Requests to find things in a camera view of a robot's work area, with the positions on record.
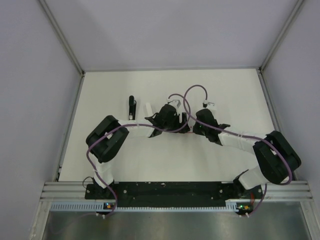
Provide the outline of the white stapler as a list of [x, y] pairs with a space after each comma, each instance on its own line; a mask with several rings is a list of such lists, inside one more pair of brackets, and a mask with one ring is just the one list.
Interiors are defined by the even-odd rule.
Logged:
[[149, 102], [147, 102], [144, 106], [144, 113], [146, 117], [151, 117], [154, 115], [152, 105]]

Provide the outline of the black stapler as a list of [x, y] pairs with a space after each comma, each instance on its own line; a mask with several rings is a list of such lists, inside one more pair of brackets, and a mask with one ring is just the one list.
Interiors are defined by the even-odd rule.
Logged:
[[129, 96], [128, 99], [128, 119], [135, 120], [136, 118], [136, 108], [137, 108], [137, 102], [135, 100], [135, 97], [133, 95]]

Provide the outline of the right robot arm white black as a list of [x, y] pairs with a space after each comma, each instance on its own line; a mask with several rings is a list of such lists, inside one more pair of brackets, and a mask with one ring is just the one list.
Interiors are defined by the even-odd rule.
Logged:
[[245, 170], [233, 180], [233, 192], [239, 198], [245, 198], [259, 185], [282, 185], [286, 178], [293, 178], [293, 171], [302, 164], [281, 132], [274, 130], [249, 137], [246, 133], [235, 132], [228, 124], [218, 124], [213, 111], [207, 108], [196, 113], [193, 132], [206, 137], [211, 143], [233, 147], [256, 157], [258, 166]]

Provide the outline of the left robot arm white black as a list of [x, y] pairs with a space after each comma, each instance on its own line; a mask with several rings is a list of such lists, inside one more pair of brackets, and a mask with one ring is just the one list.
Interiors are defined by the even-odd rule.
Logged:
[[113, 115], [106, 116], [85, 140], [97, 194], [105, 199], [113, 194], [113, 159], [126, 139], [154, 138], [163, 132], [185, 134], [190, 131], [188, 120], [187, 113], [180, 110], [176, 100], [140, 120], [118, 120]]

